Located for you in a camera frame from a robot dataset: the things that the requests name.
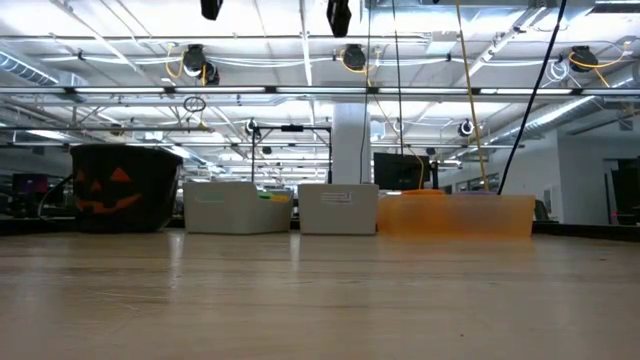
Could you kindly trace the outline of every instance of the yellow object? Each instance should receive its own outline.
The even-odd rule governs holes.
[[[480,131],[478,130],[476,107],[473,103],[473,93],[471,92],[471,76],[469,75],[469,62],[467,61],[467,47],[465,46],[464,33],[462,32],[462,16],[460,15],[460,0],[456,0],[456,12],[458,13],[458,25],[460,26],[460,43],[462,44],[462,58],[464,59],[464,75],[467,78],[467,93],[469,94],[469,104],[471,105],[471,118],[473,119],[473,132],[475,133],[476,144],[478,146],[480,172],[482,173],[484,190],[489,191],[489,181],[487,181],[487,170],[485,169],[484,157],[482,156],[482,142],[480,140]]]
[[[576,53],[572,52],[571,54],[569,54],[569,61],[571,61],[572,63],[585,67],[585,68],[589,68],[589,69],[602,69],[611,65],[615,65],[617,63],[619,63],[620,61],[622,61],[622,59],[624,59],[625,57],[625,53],[623,52],[622,55],[620,55],[620,57],[617,60],[614,60],[610,63],[606,63],[606,64],[601,64],[601,65],[589,65],[589,64],[583,64],[577,60],[573,59],[573,55],[575,55]]]
[[[169,52],[167,53],[167,59],[171,56],[171,49],[173,49],[173,46],[169,45]],[[177,79],[182,75],[182,67],[184,66],[184,53],[185,52],[183,51],[182,55],[180,55],[180,70],[178,71],[177,75],[171,71],[171,68],[169,67],[168,62],[164,64],[164,67],[167,70],[167,74],[169,74],[169,76],[171,76],[174,79]]]
[[[535,197],[414,191],[378,200],[378,232],[392,240],[530,241]]]
[[[272,195],[270,200],[276,201],[276,202],[288,202],[289,196],[288,195]]]

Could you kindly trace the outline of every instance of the white plastic bin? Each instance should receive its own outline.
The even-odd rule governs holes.
[[[300,232],[317,235],[375,235],[378,185],[298,186]]]
[[[187,232],[261,234],[291,227],[293,194],[261,199],[247,182],[185,183],[184,219]]]

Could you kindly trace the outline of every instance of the storage bin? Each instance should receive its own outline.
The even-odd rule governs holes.
[[[293,193],[261,198],[247,182],[185,183],[187,232],[261,234],[289,231]]]
[[[393,239],[531,238],[535,197],[413,191],[378,202],[378,231]]]
[[[378,185],[298,186],[300,232],[375,235]]]

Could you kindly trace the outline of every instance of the black plastic bucket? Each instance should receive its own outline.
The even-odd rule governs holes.
[[[71,155],[80,231],[152,232],[171,219],[182,158],[116,144],[75,146]]]

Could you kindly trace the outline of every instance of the black ceiling fixture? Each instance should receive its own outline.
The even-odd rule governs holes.
[[[207,86],[220,84],[218,67],[207,61],[204,54],[204,46],[201,44],[189,45],[183,58],[185,73],[198,80],[204,76],[204,84]]]
[[[362,71],[367,64],[367,57],[362,51],[362,46],[358,44],[348,44],[347,48],[344,50],[342,61],[344,61],[344,65],[349,69],[353,71]]]
[[[329,0],[327,19],[329,20],[333,37],[347,36],[349,33],[349,22],[351,21],[349,0]]]
[[[458,135],[462,137],[469,137],[471,134],[473,134],[473,124],[469,119],[466,119],[465,122],[458,125]]]
[[[202,16],[207,20],[217,20],[224,0],[200,0]]]
[[[260,129],[256,129],[256,122],[255,120],[253,120],[253,118],[251,118],[251,120],[247,121],[247,124],[244,127],[244,133],[247,136],[251,136],[251,134],[255,131],[256,132],[256,139],[260,139],[262,138],[262,134],[260,133]]]
[[[573,61],[569,61],[569,66],[573,71],[587,73],[593,70],[593,68],[580,66],[576,62],[590,66],[598,65],[598,58],[589,50],[588,46],[574,46],[571,48],[571,52],[571,60]]]

